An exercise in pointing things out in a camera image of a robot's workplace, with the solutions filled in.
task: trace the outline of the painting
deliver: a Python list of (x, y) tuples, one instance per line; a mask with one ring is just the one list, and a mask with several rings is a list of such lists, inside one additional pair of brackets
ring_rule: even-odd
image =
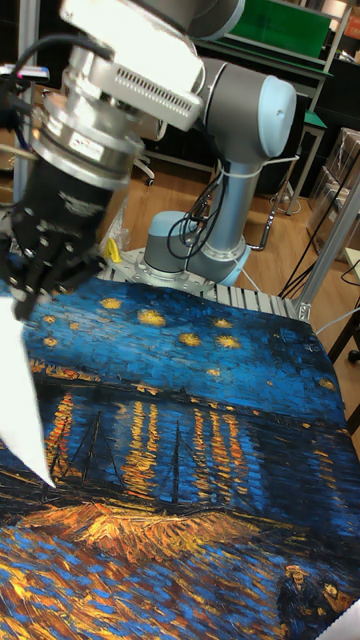
[(310, 326), (93, 280), (25, 334), (56, 489), (0, 448), (0, 638), (315, 640), (360, 598)]

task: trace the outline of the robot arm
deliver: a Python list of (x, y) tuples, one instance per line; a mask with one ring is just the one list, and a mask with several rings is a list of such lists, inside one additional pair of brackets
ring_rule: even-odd
[[(63, 0), (61, 17), (112, 53), (100, 56), (96, 48), (75, 47), (65, 76), (67, 96), (45, 101), (40, 137), (33, 144), (38, 159), (11, 219), (23, 255), (20, 267), (7, 258), (8, 237), (0, 238), (0, 275), (21, 299), (19, 318), (29, 317), (39, 296), (76, 288), (101, 269), (96, 229), (113, 191), (127, 186), (133, 161), (143, 151), (135, 131), (141, 131), (145, 116), (184, 131), (203, 118), (226, 156), (236, 114), (238, 121), (243, 114), (237, 103), (231, 109), (223, 96), (220, 107), (217, 98), (230, 88), (238, 98), (246, 95), (247, 87), (241, 85), (241, 76), (235, 77), (238, 86), (231, 85), (231, 65), (226, 73), (215, 69), (214, 78), (210, 63), (206, 69), (189, 36), (220, 37), (237, 22), (243, 7), (244, 0)], [(264, 95), (265, 77), (260, 77), (252, 88), (258, 99)], [(250, 117), (257, 103), (248, 100), (246, 108)], [(291, 114), (284, 117), (284, 145), (290, 120)], [(261, 135), (259, 145), (257, 117), (251, 122), (256, 122), (260, 162), (271, 153), (271, 145), (264, 149), (261, 142), (267, 137), (261, 140)], [(248, 149), (254, 164), (254, 145), (246, 144), (247, 121), (239, 131), (245, 136), (242, 150), (246, 155)], [(242, 162), (230, 151), (232, 161)], [(203, 271), (196, 265), (194, 269)]]

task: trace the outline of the gray robot arm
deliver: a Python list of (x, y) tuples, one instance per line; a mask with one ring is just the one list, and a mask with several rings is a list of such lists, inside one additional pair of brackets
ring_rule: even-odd
[(274, 76), (218, 60), (206, 59), (204, 65), (201, 119), (225, 166), (208, 221), (195, 225), (183, 221), (181, 213), (159, 214), (150, 228), (145, 262), (162, 273), (186, 270), (230, 286), (250, 253), (242, 234), (260, 171), (285, 148), (296, 93)]

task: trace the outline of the sticker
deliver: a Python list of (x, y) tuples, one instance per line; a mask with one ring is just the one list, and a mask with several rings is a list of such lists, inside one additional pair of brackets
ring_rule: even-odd
[(70, 148), (96, 161), (99, 161), (104, 153), (104, 147), (101, 144), (92, 142), (92, 140), (85, 138), (80, 133), (73, 133), (70, 140)]
[(55, 120), (55, 118), (50, 116), (49, 120), (47, 121), (47, 128), (49, 129), (49, 131), (51, 131), (51, 133), (54, 134), (54, 136), (59, 137), (63, 130), (63, 125), (61, 124), (61, 122)]

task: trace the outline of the night sky in painting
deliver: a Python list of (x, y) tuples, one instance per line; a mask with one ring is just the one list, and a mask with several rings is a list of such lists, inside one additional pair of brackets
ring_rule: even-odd
[(315, 640), (360, 597), (360, 468), (310, 327), (93, 280), (26, 343), (57, 489), (0, 448), (1, 637)]

